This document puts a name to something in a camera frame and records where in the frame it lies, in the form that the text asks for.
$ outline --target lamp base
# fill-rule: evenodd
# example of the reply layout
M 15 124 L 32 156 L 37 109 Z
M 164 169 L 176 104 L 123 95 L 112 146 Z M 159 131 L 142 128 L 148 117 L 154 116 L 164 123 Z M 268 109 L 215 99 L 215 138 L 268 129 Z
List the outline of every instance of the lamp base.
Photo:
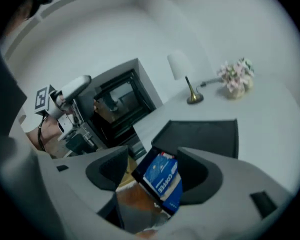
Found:
M 202 102 L 204 100 L 204 96 L 201 93 L 193 94 L 191 97 L 189 97 L 186 100 L 186 103 L 188 104 L 197 104 L 199 102 Z

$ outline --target table lamp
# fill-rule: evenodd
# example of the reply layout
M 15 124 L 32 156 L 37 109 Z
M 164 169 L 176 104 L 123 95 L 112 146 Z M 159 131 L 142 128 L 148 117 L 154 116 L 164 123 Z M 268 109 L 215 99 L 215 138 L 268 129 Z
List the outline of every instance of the table lamp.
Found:
M 191 96 L 186 100 L 186 102 L 188 104 L 196 104 L 202 102 L 204 100 L 204 96 L 201 93 L 195 93 L 187 77 L 188 73 L 194 71 L 194 68 L 187 56 L 182 51 L 177 50 L 168 56 L 168 61 L 174 79 L 179 80 L 181 78 L 185 78 L 186 82 L 188 83 Z

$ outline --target white table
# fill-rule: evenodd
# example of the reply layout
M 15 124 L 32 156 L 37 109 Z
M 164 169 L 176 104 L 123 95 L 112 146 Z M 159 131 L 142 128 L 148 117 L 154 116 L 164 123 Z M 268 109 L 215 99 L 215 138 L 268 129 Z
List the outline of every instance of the white table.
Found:
M 237 119 L 238 159 L 259 167 L 295 194 L 300 187 L 300 109 L 295 99 L 281 82 L 263 77 L 257 77 L 253 89 L 239 100 L 226 99 L 221 89 L 221 83 L 200 88 L 204 101 L 195 105 L 186 103 L 190 92 L 185 89 L 136 123 L 133 127 L 146 151 L 169 120 Z

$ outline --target vase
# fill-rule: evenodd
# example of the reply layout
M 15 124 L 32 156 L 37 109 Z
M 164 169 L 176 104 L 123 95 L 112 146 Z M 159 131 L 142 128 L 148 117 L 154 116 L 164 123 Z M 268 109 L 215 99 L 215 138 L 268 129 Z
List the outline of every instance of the vase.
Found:
M 240 99 L 245 94 L 245 86 L 242 84 L 239 88 L 234 89 L 232 92 L 227 88 L 227 98 L 230 100 Z
M 247 77 L 248 83 L 244 84 L 244 88 L 246 91 L 248 91 L 249 89 L 251 89 L 252 87 L 254 87 L 254 80 L 251 76 Z

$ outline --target flower bouquet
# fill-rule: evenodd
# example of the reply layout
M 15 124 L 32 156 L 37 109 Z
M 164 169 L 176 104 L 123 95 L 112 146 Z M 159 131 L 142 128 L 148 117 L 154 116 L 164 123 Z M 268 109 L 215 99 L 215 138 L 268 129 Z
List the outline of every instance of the flower bouquet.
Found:
M 241 58 L 235 64 L 225 62 L 217 75 L 222 78 L 223 86 L 228 90 L 228 98 L 239 99 L 253 87 L 254 69 L 250 60 Z

